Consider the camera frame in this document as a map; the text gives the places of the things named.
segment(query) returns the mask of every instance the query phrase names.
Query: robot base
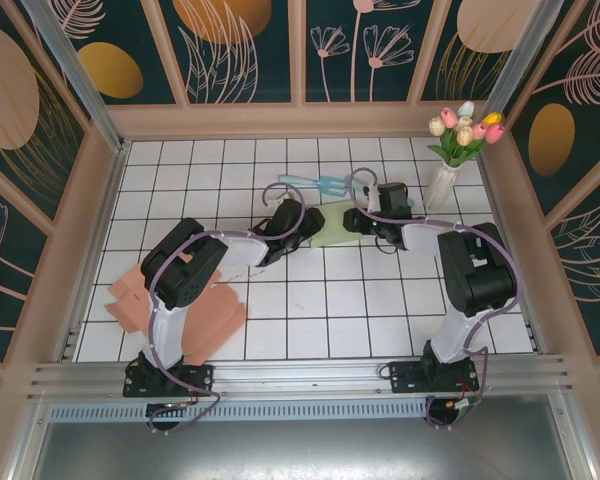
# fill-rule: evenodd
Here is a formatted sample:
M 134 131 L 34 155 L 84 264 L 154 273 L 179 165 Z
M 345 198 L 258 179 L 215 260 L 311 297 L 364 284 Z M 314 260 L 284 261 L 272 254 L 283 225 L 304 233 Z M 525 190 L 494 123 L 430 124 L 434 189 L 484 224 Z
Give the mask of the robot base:
M 391 362 L 389 379 L 393 393 L 453 393 L 462 392 L 463 383 L 478 391 L 476 366 L 469 357 L 454 363 L 440 363 L 431 349 L 424 346 L 420 361 Z
M 137 365 L 128 366 L 124 373 L 122 396 L 125 398 L 189 396 L 186 388 L 167 379 L 160 370 L 147 360 L 142 352 L 138 355 Z M 204 390 L 211 390 L 213 386 L 213 367 L 210 365 L 195 367 L 185 365 L 180 360 L 169 369 L 169 373 L 184 383 Z

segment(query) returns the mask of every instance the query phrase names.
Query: light green sponge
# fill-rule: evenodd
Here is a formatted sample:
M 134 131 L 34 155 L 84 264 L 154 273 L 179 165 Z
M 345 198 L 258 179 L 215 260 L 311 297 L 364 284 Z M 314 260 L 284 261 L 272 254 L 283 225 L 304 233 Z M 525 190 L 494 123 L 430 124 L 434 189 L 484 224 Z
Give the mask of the light green sponge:
M 324 227 L 311 238 L 311 248 L 326 247 L 339 243 L 354 242 L 362 238 L 361 233 L 349 232 L 342 225 L 344 212 L 355 205 L 351 200 L 336 203 L 327 203 L 315 207 L 324 217 Z

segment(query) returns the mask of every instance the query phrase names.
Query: tulip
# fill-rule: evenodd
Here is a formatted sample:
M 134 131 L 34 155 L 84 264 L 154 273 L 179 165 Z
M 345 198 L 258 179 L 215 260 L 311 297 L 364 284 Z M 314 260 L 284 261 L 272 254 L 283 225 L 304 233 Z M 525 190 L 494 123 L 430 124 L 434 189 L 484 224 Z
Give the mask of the tulip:
M 473 127 L 473 139 L 474 140 L 482 140 L 484 136 L 487 134 L 487 130 L 489 126 L 484 123 L 479 123 Z
M 429 120 L 429 131 L 431 132 L 431 135 L 439 137 L 446 129 L 447 127 L 444 126 L 444 122 L 440 117 L 434 117 Z
M 464 126 L 458 132 L 458 136 L 456 137 L 458 141 L 458 145 L 461 147 L 466 147 L 473 141 L 473 128 L 470 126 Z
M 456 117 L 456 114 L 450 108 L 443 108 L 440 117 L 447 128 L 453 128 L 458 124 L 458 117 Z
M 501 113 L 491 112 L 489 115 L 484 117 L 484 120 L 482 121 L 482 123 L 486 123 L 487 125 L 493 125 L 496 123 L 500 123 L 500 120 L 502 120 Z
M 484 136 L 484 139 L 487 141 L 487 143 L 496 143 L 502 138 L 502 135 L 504 135 L 504 127 L 502 125 L 491 125 L 489 130 L 487 130 L 487 134 Z
M 456 125 L 456 132 L 459 132 L 462 127 L 470 127 L 472 123 L 473 120 L 471 120 L 471 117 L 467 117 L 466 115 L 460 117 L 458 119 L 458 124 Z
M 475 105 L 473 104 L 473 102 L 464 102 L 462 106 L 458 109 L 458 116 L 471 118 L 471 115 L 473 115 L 474 107 Z

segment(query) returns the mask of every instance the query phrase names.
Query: white vase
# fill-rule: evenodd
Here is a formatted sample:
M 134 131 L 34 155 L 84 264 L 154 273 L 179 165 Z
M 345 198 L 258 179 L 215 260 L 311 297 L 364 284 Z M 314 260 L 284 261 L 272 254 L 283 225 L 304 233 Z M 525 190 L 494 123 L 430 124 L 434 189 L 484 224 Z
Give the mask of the white vase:
M 458 178 L 460 167 L 450 167 L 443 160 L 433 177 L 429 180 L 429 187 L 424 195 L 424 206 L 427 210 L 439 210 L 451 194 Z

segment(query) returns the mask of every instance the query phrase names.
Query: pink tulip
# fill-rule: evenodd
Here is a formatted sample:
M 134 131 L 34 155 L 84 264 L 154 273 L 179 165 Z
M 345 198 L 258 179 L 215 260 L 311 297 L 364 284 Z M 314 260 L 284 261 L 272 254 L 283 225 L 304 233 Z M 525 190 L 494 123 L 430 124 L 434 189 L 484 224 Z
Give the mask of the pink tulip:
M 473 127 L 473 139 L 474 140 L 482 140 L 484 136 L 487 134 L 487 130 L 489 127 L 484 123 L 479 123 L 474 125 Z
M 498 140 L 500 140 L 500 138 L 502 138 L 502 135 L 504 135 L 504 127 L 497 123 L 489 127 L 484 139 L 487 141 L 487 143 L 496 143 Z
M 442 118 L 444 126 L 447 128 L 454 128 L 458 124 L 458 117 L 450 108 L 443 108 L 440 118 Z

